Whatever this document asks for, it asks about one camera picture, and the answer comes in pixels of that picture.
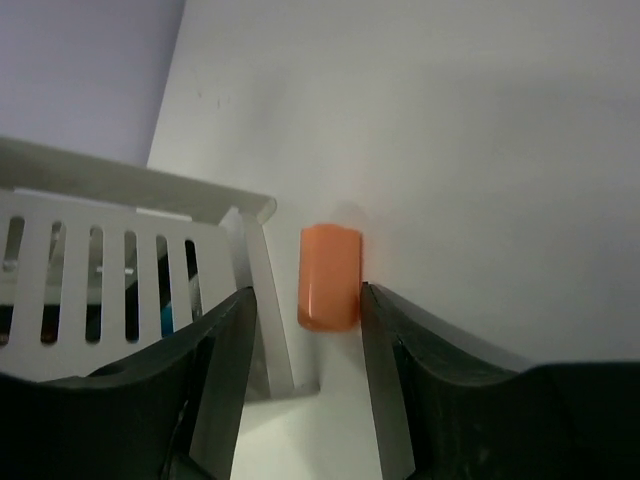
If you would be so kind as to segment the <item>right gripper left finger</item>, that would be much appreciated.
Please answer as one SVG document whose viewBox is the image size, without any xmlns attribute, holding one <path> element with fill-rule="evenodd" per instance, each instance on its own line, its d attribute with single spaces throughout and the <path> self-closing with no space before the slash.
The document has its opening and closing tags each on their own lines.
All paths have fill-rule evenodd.
<svg viewBox="0 0 640 480">
<path fill-rule="evenodd" d="M 5 479 L 227 479 L 257 324 L 251 288 L 84 377 L 1 378 Z"/>
</svg>

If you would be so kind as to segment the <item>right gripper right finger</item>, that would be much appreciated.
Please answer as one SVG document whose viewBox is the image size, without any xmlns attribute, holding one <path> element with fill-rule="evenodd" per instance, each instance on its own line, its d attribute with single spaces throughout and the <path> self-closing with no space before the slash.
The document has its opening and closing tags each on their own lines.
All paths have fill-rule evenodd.
<svg viewBox="0 0 640 480">
<path fill-rule="evenodd" d="M 505 369 L 368 283 L 360 316 L 384 478 L 638 477 L 637 362 Z"/>
</svg>

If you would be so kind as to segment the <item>small blue cap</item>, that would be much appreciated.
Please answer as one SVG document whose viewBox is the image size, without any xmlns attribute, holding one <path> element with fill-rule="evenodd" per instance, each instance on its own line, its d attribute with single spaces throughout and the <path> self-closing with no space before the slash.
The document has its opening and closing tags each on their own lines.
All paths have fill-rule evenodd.
<svg viewBox="0 0 640 480">
<path fill-rule="evenodd" d="M 174 332 L 172 304 L 167 303 L 160 310 L 161 335 L 167 337 Z"/>
</svg>

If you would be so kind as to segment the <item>orange highlighter cap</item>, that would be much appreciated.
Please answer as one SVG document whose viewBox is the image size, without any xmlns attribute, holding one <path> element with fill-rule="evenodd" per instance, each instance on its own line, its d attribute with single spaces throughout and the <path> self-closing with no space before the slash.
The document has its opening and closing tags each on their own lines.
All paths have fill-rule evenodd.
<svg viewBox="0 0 640 480">
<path fill-rule="evenodd" d="M 301 327 L 347 332 L 359 322 L 362 234 L 336 224 L 316 224 L 300 234 L 298 314 Z"/>
</svg>

